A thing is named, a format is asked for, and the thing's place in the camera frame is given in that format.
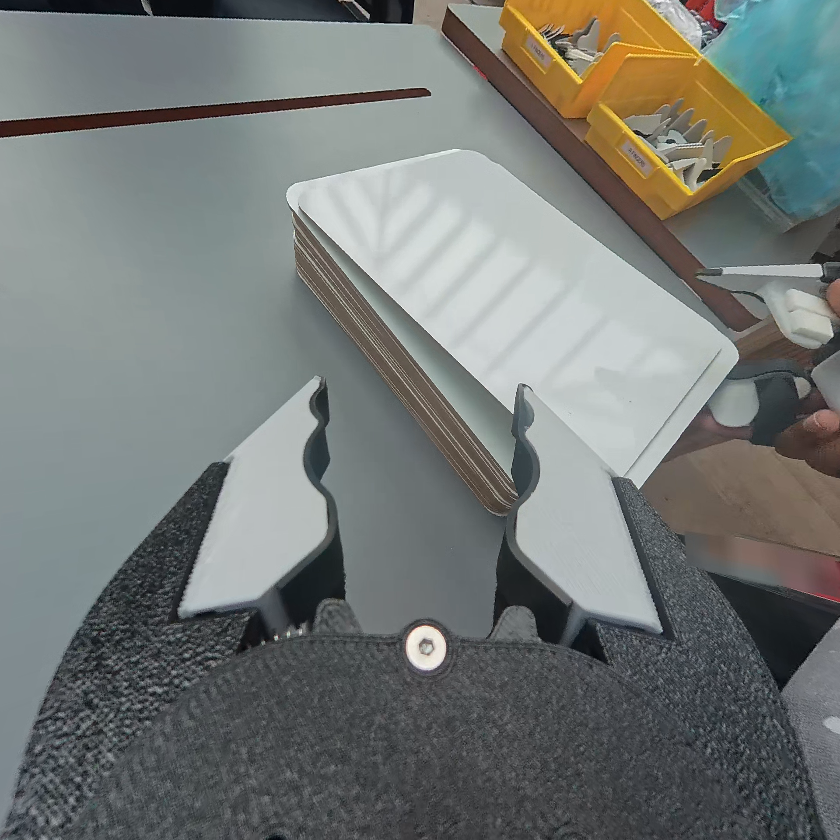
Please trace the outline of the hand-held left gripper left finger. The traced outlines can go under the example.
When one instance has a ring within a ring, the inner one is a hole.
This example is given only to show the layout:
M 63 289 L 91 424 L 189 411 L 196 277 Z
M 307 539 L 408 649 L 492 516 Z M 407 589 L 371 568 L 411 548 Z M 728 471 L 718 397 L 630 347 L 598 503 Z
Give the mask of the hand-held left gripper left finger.
M 177 606 L 180 620 L 255 612 L 268 637 L 344 598 L 330 462 L 329 392 L 314 376 L 224 461 L 220 490 Z

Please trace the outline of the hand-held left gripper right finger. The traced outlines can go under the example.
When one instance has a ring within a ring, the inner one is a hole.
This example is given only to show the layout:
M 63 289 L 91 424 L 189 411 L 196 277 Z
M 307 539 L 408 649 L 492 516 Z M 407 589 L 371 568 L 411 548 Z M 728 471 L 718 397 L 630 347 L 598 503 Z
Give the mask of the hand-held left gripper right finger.
M 518 498 L 497 560 L 496 620 L 526 607 L 543 641 L 569 647 L 588 622 L 660 637 L 610 467 L 525 384 L 511 432 Z

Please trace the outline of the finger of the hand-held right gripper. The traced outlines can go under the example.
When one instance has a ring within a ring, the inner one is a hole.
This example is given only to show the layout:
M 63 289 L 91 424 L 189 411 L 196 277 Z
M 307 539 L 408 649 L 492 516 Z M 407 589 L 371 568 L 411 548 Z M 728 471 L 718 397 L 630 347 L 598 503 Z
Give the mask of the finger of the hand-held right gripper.
M 771 318 L 786 339 L 802 348 L 822 347 L 838 328 L 838 316 L 825 299 L 825 290 L 839 278 L 836 261 L 707 268 L 696 276 L 729 291 L 756 318 Z
M 710 414 L 723 427 L 748 427 L 759 410 L 755 381 L 724 381 L 710 398 Z

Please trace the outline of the stack of white panels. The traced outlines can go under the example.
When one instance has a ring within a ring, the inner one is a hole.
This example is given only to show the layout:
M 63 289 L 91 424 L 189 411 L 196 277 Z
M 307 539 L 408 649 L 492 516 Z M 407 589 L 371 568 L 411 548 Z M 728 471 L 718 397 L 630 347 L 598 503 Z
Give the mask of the stack of white panels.
M 643 485 L 739 362 L 702 311 L 500 164 L 447 150 L 289 186 L 297 273 L 493 515 L 520 385 Z

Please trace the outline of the person's right hand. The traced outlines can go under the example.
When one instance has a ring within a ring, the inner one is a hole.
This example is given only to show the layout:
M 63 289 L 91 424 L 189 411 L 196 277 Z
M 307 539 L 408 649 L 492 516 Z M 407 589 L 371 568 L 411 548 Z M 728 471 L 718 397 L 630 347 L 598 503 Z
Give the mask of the person's right hand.
M 774 450 L 826 476 L 839 477 L 839 415 L 819 391 L 812 390 L 803 400 L 796 423 L 775 439 Z

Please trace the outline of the pile of grey printed parts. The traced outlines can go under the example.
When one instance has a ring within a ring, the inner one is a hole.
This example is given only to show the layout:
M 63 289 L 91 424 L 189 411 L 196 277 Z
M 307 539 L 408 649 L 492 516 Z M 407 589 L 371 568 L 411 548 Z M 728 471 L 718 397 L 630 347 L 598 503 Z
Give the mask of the pile of grey printed parts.
M 601 22 L 597 16 L 593 16 L 584 27 L 573 32 L 567 32 L 561 25 L 551 24 L 541 27 L 538 32 L 551 49 L 581 78 L 621 39 L 620 33 L 615 32 L 601 45 Z
M 667 171 L 695 192 L 722 169 L 733 138 L 712 129 L 707 119 L 695 119 L 695 110 L 684 104 L 679 98 L 623 122 Z

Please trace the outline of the teal plastic bag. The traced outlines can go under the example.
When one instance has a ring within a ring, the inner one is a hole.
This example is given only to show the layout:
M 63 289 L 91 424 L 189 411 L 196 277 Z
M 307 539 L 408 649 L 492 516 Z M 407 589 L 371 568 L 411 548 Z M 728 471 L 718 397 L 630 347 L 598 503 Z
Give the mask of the teal plastic bag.
M 725 23 L 706 58 L 792 140 L 759 166 L 795 223 L 839 199 L 839 2 L 715 2 Z

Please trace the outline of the yellow parts bin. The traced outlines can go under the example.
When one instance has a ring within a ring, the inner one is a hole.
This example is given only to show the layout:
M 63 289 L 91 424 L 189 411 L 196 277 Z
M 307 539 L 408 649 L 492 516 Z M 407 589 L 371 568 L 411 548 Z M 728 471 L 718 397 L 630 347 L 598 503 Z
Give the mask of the yellow parts bin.
M 500 14 L 502 49 L 556 111 L 584 119 L 629 55 L 686 55 L 696 49 L 645 1 L 512 1 Z M 602 56 L 577 71 L 549 42 L 549 35 L 595 30 Z
M 733 144 L 722 169 L 695 192 L 660 163 L 624 125 L 633 114 L 683 98 L 695 119 L 707 119 Z M 688 56 L 627 56 L 594 105 L 585 141 L 660 218 L 703 203 L 791 142 L 792 137 L 708 60 Z

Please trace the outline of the grey spattered sweatshirt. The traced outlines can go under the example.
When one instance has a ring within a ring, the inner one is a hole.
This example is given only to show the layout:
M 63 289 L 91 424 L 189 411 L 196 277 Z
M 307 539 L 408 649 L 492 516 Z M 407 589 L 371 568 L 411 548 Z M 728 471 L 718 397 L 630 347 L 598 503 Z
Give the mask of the grey spattered sweatshirt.
M 783 688 L 826 838 L 839 838 L 839 623 Z

